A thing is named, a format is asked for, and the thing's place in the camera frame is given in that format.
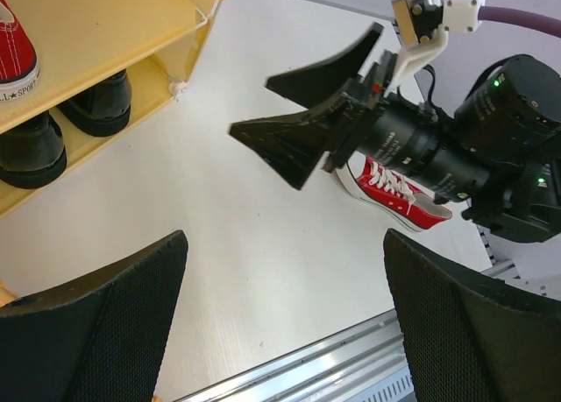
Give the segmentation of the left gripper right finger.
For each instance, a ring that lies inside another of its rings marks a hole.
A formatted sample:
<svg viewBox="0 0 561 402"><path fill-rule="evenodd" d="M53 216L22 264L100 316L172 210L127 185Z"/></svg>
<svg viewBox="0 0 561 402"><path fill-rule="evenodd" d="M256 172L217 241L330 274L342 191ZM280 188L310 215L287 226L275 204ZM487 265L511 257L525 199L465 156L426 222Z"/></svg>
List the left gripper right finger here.
<svg viewBox="0 0 561 402"><path fill-rule="evenodd" d="M387 282L419 401L558 401L560 303L492 279L395 229Z"/></svg>

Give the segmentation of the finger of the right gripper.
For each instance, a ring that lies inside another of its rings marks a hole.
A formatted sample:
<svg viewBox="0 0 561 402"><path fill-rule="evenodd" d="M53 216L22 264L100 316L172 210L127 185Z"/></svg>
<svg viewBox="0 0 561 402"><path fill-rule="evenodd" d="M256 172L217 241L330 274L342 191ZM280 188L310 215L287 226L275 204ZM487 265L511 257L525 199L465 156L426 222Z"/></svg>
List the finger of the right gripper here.
<svg viewBox="0 0 561 402"><path fill-rule="evenodd" d="M343 51L306 67L273 75L265 87L291 102L310 109L335 94L354 78L382 36L384 26L372 23L365 33Z"/></svg>
<svg viewBox="0 0 561 402"><path fill-rule="evenodd" d="M229 135L251 149L292 188L300 190L328 157L323 170L331 173L349 158L342 153L348 135L345 112L349 106L316 106L312 109L232 123Z"/></svg>

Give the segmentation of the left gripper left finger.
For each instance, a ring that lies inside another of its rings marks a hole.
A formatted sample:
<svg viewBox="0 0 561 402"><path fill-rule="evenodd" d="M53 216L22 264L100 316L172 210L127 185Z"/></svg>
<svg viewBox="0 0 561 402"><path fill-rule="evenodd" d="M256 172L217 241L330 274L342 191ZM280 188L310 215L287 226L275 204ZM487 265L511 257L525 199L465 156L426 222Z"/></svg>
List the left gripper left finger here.
<svg viewBox="0 0 561 402"><path fill-rule="evenodd" d="M188 256L177 230L1 308L3 401L150 401Z"/></svg>

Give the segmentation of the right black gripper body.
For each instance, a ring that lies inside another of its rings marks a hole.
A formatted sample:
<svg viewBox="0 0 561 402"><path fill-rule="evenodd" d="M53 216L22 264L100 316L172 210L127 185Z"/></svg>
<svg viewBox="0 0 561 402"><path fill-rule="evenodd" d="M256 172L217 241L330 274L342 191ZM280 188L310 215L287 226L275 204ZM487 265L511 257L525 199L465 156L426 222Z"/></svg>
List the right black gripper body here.
<svg viewBox="0 0 561 402"><path fill-rule="evenodd" d="M337 120L335 147L330 151L323 169L332 173L342 168L350 156L370 134L382 112L384 94L393 78L397 54L385 51L363 81L352 84L344 92L345 109Z"/></svg>

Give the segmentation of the yellow cabinet door panel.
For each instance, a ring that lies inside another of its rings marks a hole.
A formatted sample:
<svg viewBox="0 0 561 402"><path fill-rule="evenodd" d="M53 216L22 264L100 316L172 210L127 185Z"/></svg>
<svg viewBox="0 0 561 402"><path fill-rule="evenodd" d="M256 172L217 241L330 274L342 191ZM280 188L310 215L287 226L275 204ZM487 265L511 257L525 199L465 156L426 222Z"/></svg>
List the yellow cabinet door panel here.
<svg viewBox="0 0 561 402"><path fill-rule="evenodd" d="M4 307L18 298L16 294L10 291L3 281L0 281L0 307Z"/></svg>

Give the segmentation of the red canvas sneaker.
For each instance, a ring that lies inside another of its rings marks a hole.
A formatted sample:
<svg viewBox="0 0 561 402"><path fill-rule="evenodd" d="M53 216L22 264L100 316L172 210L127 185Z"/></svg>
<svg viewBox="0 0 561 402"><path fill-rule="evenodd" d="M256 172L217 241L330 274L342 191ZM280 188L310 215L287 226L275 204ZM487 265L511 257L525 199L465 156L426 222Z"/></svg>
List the red canvas sneaker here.
<svg viewBox="0 0 561 402"><path fill-rule="evenodd" d="M334 174L352 197L385 211L413 232L452 218L448 208L436 204L421 188L363 154L353 154Z"/></svg>
<svg viewBox="0 0 561 402"><path fill-rule="evenodd" d="M29 95L40 73L36 50L24 27L5 0L1 0L1 103Z"/></svg>

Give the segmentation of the black loafer shoe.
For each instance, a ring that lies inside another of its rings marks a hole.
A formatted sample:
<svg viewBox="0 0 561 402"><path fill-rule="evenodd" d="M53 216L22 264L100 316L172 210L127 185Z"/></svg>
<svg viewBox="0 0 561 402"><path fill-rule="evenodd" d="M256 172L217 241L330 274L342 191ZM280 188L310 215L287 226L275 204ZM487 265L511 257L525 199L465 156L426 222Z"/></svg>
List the black loafer shoe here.
<svg viewBox="0 0 561 402"><path fill-rule="evenodd" d="M66 168L62 130L49 111L1 134L1 181L36 189L55 181Z"/></svg>
<svg viewBox="0 0 561 402"><path fill-rule="evenodd" d="M82 132L106 138L128 125L131 97L131 84L126 70L122 70L60 103L57 108Z"/></svg>

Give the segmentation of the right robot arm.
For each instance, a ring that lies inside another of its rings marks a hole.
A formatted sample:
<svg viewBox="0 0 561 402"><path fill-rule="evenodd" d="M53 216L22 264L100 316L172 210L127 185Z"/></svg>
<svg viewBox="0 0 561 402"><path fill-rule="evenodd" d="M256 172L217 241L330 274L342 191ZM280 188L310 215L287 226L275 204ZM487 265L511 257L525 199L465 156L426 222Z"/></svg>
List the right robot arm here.
<svg viewBox="0 0 561 402"><path fill-rule="evenodd" d="M371 25L327 60L270 77L302 112L237 122L230 134L291 187L321 167L355 198L422 231L466 202L463 219L515 243L560 232L560 77L535 58L500 60L453 115L389 87L394 53L359 69L383 33Z"/></svg>

